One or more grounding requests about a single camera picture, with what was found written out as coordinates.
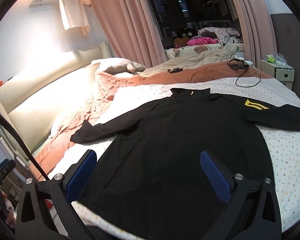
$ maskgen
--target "cream headboard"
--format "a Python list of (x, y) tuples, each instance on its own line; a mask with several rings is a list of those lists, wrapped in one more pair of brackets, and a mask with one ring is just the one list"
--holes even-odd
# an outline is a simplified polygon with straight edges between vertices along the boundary
[(31, 152), (49, 135), (58, 114), (92, 92), (98, 67), (91, 61), (109, 57), (106, 42), (62, 53), (47, 66), (26, 69), (0, 87), (0, 112)]

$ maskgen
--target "shirt collar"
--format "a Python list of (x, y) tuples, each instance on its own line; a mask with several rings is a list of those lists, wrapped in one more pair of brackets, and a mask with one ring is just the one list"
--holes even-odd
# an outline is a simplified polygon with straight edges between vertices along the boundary
[(183, 101), (186, 98), (201, 99), (210, 97), (210, 88), (203, 90), (184, 89), (184, 88), (172, 88), (171, 92), (173, 96), (179, 101)]

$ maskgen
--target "orange comforter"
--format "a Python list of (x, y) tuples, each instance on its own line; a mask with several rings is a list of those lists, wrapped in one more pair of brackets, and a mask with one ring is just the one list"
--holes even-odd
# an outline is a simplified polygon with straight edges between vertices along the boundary
[[(63, 118), (57, 134), (37, 155), (36, 160), (47, 174), (51, 172), (63, 158), (65, 151), (74, 145), (73, 142), (70, 142), (70, 137), (81, 127), (83, 120), (88, 120), (94, 125), (100, 115), (108, 109), (115, 93), (121, 87), (150, 84), (201, 83), (221, 78), (238, 77), (242, 72), (243, 70), (231, 70), (227, 66), (226, 61), (223, 61), (174, 74), (165, 71), (151, 77), (135, 75), (131, 78), (117, 78), (103, 72), (96, 73), (96, 88), (90, 98), (76, 112)], [(251, 67), (242, 77), (271, 78), (271, 76)], [(33, 164), (30, 165), (30, 170), (38, 180), (43, 180), (43, 177)]]

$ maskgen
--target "yellow logo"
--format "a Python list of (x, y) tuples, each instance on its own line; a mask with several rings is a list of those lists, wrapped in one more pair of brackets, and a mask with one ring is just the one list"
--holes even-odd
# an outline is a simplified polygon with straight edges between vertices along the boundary
[(265, 106), (263, 106), (263, 105), (261, 105), (261, 104), (252, 103), (252, 102), (249, 101), (249, 99), (247, 99), (247, 101), (245, 102), (244, 105), (245, 105), (245, 106), (251, 106), (251, 107), (254, 107), (254, 108), (258, 109), (258, 110), (269, 109), (268, 107), (265, 107)]

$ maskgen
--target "black electronic device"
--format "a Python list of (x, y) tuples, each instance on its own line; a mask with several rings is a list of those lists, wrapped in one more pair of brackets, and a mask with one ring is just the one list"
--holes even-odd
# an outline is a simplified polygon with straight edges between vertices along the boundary
[(181, 72), (181, 71), (183, 71), (183, 68), (168, 69), (168, 72), (169, 72), (170, 74), (178, 73), (178, 72)]
[(227, 61), (227, 65), (232, 69), (232, 70), (247, 70), (249, 68), (248, 63), (246, 63), (244, 60), (235, 58), (232, 60)]

